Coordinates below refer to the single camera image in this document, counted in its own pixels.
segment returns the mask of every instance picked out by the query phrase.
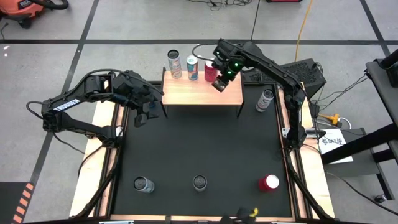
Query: red can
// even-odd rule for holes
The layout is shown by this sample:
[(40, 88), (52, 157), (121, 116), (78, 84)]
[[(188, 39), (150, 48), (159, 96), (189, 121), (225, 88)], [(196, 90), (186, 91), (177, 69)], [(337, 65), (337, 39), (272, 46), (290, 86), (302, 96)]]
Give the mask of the red can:
[(261, 191), (269, 191), (276, 189), (279, 186), (279, 179), (275, 175), (267, 175), (259, 179), (259, 189)]
[(206, 61), (205, 63), (205, 80), (208, 82), (214, 82), (217, 78), (218, 71), (216, 68), (213, 68), (211, 66), (211, 61)]

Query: yellow power plug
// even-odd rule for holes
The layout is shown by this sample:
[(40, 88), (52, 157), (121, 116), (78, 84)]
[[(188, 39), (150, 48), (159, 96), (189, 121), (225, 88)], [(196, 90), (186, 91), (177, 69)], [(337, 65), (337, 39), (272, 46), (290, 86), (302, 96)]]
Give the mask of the yellow power plug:
[(337, 126), (337, 124), (338, 124), (338, 118), (339, 118), (338, 114), (335, 114), (334, 116), (327, 116), (327, 115), (320, 114), (319, 116), (321, 116), (323, 118), (326, 118), (326, 119), (329, 119), (331, 124), (334, 125), (334, 126)]

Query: yellow cable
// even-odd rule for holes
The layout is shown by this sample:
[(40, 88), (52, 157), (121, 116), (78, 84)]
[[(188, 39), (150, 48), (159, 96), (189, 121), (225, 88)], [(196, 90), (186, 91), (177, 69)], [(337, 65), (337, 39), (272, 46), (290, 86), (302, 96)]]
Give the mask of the yellow cable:
[(297, 45), (296, 45), (296, 54), (295, 54), (295, 57), (294, 57), (294, 62), (297, 61), (297, 54), (299, 53), (299, 45), (300, 45), (301, 33), (303, 32), (303, 28), (304, 28), (304, 25), (305, 25), (305, 21), (307, 21), (307, 16), (308, 16), (308, 13), (310, 12), (312, 2), (313, 2), (313, 0), (311, 0), (311, 1), (310, 1), (310, 4), (308, 5), (308, 9), (307, 9), (307, 11), (305, 12), (305, 17), (304, 17), (303, 24), (301, 25), (300, 33), (298, 34)]

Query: blue can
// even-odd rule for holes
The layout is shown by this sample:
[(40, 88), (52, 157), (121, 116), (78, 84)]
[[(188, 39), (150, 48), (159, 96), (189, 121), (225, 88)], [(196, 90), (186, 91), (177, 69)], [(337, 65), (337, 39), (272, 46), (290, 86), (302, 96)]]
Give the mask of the blue can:
[(190, 80), (198, 79), (198, 59), (190, 55), (187, 57), (188, 78)]

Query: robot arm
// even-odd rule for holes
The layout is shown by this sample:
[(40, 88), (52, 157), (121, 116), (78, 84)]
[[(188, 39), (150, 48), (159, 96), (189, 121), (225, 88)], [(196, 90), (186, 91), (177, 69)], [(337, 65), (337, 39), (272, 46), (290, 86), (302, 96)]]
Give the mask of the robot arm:
[[(94, 75), (96, 72), (110, 71)], [(148, 119), (155, 118), (149, 113), (149, 104), (163, 95), (150, 83), (133, 71), (113, 69), (95, 70), (85, 75), (77, 86), (59, 96), (45, 100), (42, 105), (43, 129), (53, 133), (73, 131), (90, 138), (97, 137), (104, 147), (116, 147), (117, 136), (110, 126), (98, 127), (72, 119), (65, 110), (83, 102), (104, 102), (106, 100), (128, 106), (137, 111), (134, 118), (136, 127), (142, 126)]]
[(235, 79), (235, 76), (244, 66), (255, 67), (269, 74), (283, 86), (285, 106), (289, 112), (290, 124), (290, 130), (287, 134), (287, 147), (300, 149), (307, 136), (301, 125), (301, 107), (306, 93), (300, 82), (292, 74), (264, 56), (260, 48), (252, 42), (237, 46), (220, 39), (213, 54), (216, 56), (213, 67), (221, 73), (213, 82), (213, 86), (220, 92), (226, 88), (229, 81)]

